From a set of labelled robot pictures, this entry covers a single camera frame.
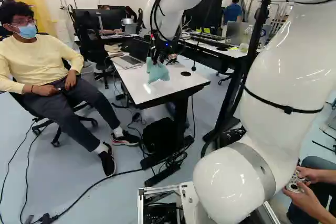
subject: black strap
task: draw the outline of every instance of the black strap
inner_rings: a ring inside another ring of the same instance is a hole
[[[291,114],[292,112],[296,112],[296,113],[302,113],[302,114],[315,114],[315,113],[319,113],[320,111],[322,111],[323,107],[318,109],[318,110],[300,110],[300,109],[295,109],[291,106],[287,106],[287,105],[280,105],[278,103],[274,103],[274,102],[271,102],[271,101],[268,101],[268,100],[265,100],[264,98],[261,98],[259,96],[257,96],[256,94],[253,94],[251,91],[249,91],[247,89],[247,87],[241,83],[241,85],[243,86],[244,90],[252,97],[254,97],[255,99],[265,103],[265,104],[268,104],[268,105],[271,105],[273,107],[276,107],[278,109],[281,109],[283,110],[286,114]]]

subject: laptop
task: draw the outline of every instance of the laptop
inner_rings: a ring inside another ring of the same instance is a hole
[[[111,60],[114,63],[118,64],[123,69],[129,69],[129,68],[133,68],[133,67],[140,66],[140,65],[144,64],[143,61],[135,59],[134,57],[132,57],[130,55],[113,57],[113,58],[111,58]]]
[[[112,61],[120,65],[123,69],[142,65],[146,61],[149,45],[148,41],[138,37],[125,41],[121,51],[129,52],[130,55],[113,57]]]
[[[243,40],[243,33],[247,29],[249,23],[248,22],[235,22],[235,21],[228,21],[227,28],[226,28],[226,39],[230,39],[228,44],[232,44],[235,46],[239,46]],[[261,45],[265,45],[268,38],[270,31],[272,29],[272,25],[263,25],[261,30],[261,36],[259,42]]]

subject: chair wheel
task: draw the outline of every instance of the chair wheel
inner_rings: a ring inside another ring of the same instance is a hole
[[[56,141],[56,142],[51,142],[51,144],[53,145],[53,147],[57,148],[57,147],[60,147],[61,144],[59,143],[59,141]]]
[[[41,131],[39,129],[33,130],[33,133],[38,136],[39,134],[41,134]]]
[[[92,120],[91,124],[92,124],[93,127],[97,127],[98,126],[97,120]]]

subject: black bag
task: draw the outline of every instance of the black bag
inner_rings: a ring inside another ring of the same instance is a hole
[[[142,132],[143,143],[150,153],[171,154],[178,148],[176,124],[163,118],[149,124]]]

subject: blue shirt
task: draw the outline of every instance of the blue shirt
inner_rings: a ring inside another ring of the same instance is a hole
[[[237,17],[241,16],[241,11],[242,8],[236,3],[232,3],[227,6],[223,11],[224,25],[226,25],[228,21],[237,21]]]

